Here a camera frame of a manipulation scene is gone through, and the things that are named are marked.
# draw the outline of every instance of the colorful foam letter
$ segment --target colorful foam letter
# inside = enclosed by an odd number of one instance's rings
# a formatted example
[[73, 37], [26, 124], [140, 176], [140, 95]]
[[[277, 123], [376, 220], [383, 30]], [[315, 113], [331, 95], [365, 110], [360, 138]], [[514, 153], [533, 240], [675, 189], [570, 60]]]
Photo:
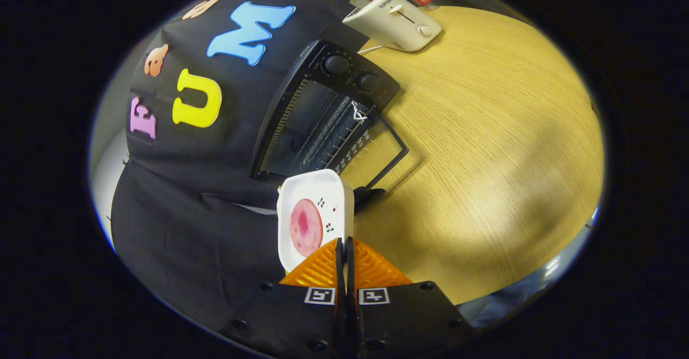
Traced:
[[150, 118], [144, 118], [148, 114], [148, 108], [138, 104], [138, 96], [133, 97], [131, 100], [130, 109], [130, 131], [142, 131], [150, 138], [155, 139], [156, 137], [156, 117], [151, 114]]
[[250, 66], [255, 66], [265, 52], [265, 45], [257, 44], [253, 47], [242, 45], [258, 40], [268, 40], [273, 37], [257, 23], [266, 23], [273, 30], [285, 24], [288, 18], [294, 13], [296, 8], [292, 5], [280, 8], [279, 6], [253, 5], [246, 1], [237, 6], [229, 15], [237, 25], [239, 30], [229, 31], [217, 35], [211, 40], [206, 50], [206, 55], [210, 58], [216, 53], [226, 53], [235, 57], [244, 58]]
[[194, 107], [184, 104], [180, 97], [172, 103], [172, 121], [175, 124], [187, 123], [197, 128], [208, 128], [217, 119], [220, 112], [222, 96], [220, 86], [215, 80], [202, 76], [189, 74], [188, 69], [183, 69], [177, 78], [177, 91], [183, 89], [195, 89], [203, 91], [207, 96], [205, 107]]
[[187, 18], [195, 18], [197, 16], [200, 16], [204, 14], [208, 8], [211, 8], [217, 1], [220, 0], [206, 0], [203, 1], [199, 4], [196, 4], [193, 8], [191, 8], [187, 13], [185, 13], [184, 16], [182, 16], [182, 20], [187, 20]]

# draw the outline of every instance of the ham slice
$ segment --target ham slice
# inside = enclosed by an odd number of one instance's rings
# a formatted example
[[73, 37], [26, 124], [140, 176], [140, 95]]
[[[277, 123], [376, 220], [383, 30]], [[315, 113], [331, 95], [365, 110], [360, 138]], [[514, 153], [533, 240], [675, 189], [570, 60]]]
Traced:
[[290, 238], [294, 248], [305, 257], [320, 247], [323, 240], [323, 224], [318, 208], [309, 199], [299, 200], [292, 209]]

